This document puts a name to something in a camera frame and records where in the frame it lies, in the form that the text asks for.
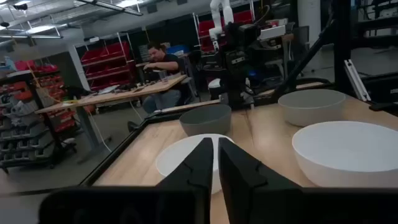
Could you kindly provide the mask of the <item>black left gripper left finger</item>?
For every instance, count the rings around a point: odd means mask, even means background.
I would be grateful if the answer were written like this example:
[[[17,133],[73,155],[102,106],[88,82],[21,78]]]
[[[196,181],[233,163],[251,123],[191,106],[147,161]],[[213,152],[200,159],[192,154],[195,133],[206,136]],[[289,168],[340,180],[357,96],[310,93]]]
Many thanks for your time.
[[[204,138],[161,180],[156,224],[210,224],[213,143]]]

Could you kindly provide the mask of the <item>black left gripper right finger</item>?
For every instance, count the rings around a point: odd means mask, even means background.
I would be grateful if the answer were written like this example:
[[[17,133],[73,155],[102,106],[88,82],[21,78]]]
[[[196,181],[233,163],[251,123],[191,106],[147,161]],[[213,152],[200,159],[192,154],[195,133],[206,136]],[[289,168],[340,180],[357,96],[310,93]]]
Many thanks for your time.
[[[300,186],[221,138],[218,166],[230,224],[299,224]]]

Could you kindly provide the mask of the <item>dark grey bowl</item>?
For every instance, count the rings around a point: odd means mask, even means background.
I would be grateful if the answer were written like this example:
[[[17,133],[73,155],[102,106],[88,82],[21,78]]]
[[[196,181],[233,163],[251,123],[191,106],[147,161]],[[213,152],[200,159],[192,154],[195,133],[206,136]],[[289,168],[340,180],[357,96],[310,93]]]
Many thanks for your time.
[[[187,111],[179,121],[187,136],[226,134],[231,128],[231,116],[228,105],[206,105]]]

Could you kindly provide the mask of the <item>light grey bowl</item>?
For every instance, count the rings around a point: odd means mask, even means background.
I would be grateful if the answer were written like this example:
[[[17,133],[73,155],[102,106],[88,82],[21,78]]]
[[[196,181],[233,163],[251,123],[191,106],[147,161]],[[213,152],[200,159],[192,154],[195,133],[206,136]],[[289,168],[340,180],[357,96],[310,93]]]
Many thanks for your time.
[[[312,89],[294,91],[281,96],[278,104],[286,122],[306,127],[311,124],[343,119],[344,93]]]

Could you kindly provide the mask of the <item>white bowl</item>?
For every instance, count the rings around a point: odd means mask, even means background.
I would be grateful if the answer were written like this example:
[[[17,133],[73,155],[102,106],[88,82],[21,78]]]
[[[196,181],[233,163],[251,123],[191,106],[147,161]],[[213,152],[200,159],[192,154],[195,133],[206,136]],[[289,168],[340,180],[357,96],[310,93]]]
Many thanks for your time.
[[[156,168],[162,176],[167,177],[204,138],[211,138],[213,142],[213,179],[211,193],[217,194],[221,190],[218,170],[218,141],[219,138],[226,138],[229,141],[234,142],[228,136],[222,134],[199,134],[181,139],[169,145],[157,156]]]
[[[292,146],[306,177],[321,187],[398,188],[398,131],[330,121],[297,131]]]

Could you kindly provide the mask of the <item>wooden workbench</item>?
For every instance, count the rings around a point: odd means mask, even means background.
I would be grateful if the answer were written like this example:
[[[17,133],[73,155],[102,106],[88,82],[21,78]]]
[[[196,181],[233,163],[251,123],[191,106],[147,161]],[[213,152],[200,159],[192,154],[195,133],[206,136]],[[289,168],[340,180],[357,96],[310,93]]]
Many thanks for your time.
[[[121,100],[131,100],[138,96],[154,95],[157,106],[159,107],[159,109],[163,109],[164,106],[162,99],[160,97],[160,93],[171,89],[173,86],[182,82],[186,78],[187,75],[181,75],[181,74],[172,75],[171,77],[168,77],[167,83],[157,82],[153,85],[143,87],[140,91],[130,90],[130,91],[125,91],[123,93],[106,93],[96,96],[86,96],[78,100],[76,103],[57,103],[47,108],[37,110],[35,113],[47,114],[49,112],[58,111],[58,110],[65,110],[70,108],[76,109],[76,114],[78,115],[80,126],[84,130],[85,136],[90,144],[90,150],[86,154],[81,156],[78,160],[78,163],[82,164],[91,159],[96,154],[100,153],[103,149],[105,149],[105,146],[100,146],[100,142],[91,125],[91,121],[87,115],[87,112],[84,109],[84,106],[96,105],[98,103],[121,101]]]

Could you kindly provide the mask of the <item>person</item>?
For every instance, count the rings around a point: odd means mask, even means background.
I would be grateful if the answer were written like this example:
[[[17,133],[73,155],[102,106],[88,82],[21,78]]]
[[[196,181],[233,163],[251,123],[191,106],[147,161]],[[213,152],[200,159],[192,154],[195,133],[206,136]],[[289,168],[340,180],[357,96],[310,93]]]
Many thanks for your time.
[[[176,75],[181,72],[182,64],[179,58],[176,55],[167,54],[163,45],[157,42],[149,42],[147,49],[151,61],[144,66],[143,71],[165,70],[167,75]],[[183,103],[182,88],[177,84],[171,89],[162,92],[160,99],[164,108],[180,106]],[[153,95],[147,96],[142,106],[147,114],[151,114],[159,109]]]

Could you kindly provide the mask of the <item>blue storage bin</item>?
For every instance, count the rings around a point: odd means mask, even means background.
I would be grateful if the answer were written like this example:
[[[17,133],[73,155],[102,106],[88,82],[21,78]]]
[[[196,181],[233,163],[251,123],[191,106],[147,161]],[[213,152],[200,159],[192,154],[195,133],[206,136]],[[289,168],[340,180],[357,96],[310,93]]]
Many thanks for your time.
[[[174,45],[171,47],[166,48],[167,54],[185,54],[189,53],[190,48],[187,45]]]

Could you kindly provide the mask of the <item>red bin shelving rack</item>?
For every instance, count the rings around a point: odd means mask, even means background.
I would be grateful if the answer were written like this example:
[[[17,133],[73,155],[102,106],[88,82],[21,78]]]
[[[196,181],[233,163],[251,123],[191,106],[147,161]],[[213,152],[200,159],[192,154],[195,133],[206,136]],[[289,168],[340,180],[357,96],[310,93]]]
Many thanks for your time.
[[[80,61],[91,91],[128,84],[134,80],[135,62],[126,41],[87,50]]]
[[[252,22],[252,12],[250,10],[236,12],[233,14],[234,22],[242,24],[250,24]],[[209,30],[214,28],[214,22],[210,20],[200,21],[199,17],[195,15],[197,23],[197,35],[200,41],[200,49],[203,52],[214,51],[213,43],[210,38]]]

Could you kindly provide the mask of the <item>white box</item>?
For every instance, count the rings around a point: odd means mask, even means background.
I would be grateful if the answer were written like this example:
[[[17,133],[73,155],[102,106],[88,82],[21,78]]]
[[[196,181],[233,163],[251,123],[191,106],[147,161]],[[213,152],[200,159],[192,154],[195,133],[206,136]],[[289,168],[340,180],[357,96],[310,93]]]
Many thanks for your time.
[[[270,28],[261,29],[260,35],[257,38],[258,40],[271,39],[286,34],[286,24],[288,23],[287,18],[274,19],[266,22],[267,25],[270,25]]]

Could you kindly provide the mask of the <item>silver aluminium extrusion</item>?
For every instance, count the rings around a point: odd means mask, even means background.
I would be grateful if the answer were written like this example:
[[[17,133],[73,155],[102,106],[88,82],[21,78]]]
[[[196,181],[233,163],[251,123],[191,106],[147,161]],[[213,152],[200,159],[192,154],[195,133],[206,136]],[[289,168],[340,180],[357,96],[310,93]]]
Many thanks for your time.
[[[348,59],[344,60],[344,64],[345,64],[346,74],[350,80],[350,83],[353,87],[353,90],[357,98],[364,102],[371,101],[371,97],[366,87],[364,86],[362,79],[359,76],[356,67],[354,66],[354,63],[351,61],[351,59]]]

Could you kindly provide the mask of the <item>black rack with storage bins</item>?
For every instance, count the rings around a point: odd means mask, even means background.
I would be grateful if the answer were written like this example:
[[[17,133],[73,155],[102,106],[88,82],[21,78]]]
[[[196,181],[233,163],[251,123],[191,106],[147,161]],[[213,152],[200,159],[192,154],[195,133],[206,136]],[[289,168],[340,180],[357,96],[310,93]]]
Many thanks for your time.
[[[40,113],[63,99],[63,87],[56,65],[0,60],[0,169],[5,173],[13,167],[54,167],[66,152],[76,152],[74,112]]]

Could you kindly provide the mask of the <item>black table border rail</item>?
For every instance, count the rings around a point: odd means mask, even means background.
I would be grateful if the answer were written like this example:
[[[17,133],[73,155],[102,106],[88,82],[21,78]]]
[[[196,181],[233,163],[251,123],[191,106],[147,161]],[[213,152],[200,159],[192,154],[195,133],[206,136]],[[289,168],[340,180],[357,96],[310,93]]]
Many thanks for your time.
[[[184,112],[201,106],[220,104],[221,100],[211,100],[205,101],[201,103],[193,103],[185,106],[177,106],[173,108],[167,108],[155,112],[153,115],[150,115],[149,118],[146,118],[143,123],[133,132],[129,134],[129,136],[122,141],[121,144],[117,146],[117,148],[112,151],[105,159],[102,161],[90,174],[85,177],[78,185],[79,186],[92,186],[112,165],[112,163],[127,149],[128,146],[143,132],[146,127],[150,124],[154,123],[162,123],[166,121],[172,121],[179,118]]]

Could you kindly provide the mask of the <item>black rig frame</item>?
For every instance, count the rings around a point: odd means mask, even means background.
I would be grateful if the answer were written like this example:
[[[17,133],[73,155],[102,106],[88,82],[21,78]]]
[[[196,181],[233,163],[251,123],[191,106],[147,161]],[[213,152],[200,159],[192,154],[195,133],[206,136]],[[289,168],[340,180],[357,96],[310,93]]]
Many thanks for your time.
[[[349,78],[345,72],[345,60],[351,58],[351,1],[331,0],[331,14],[328,25],[321,31],[318,40],[310,47],[308,53],[289,73],[285,81],[279,85],[269,99],[275,103],[286,90],[293,88],[299,73],[311,61],[327,40],[333,41],[335,90],[349,93],[352,90]]]

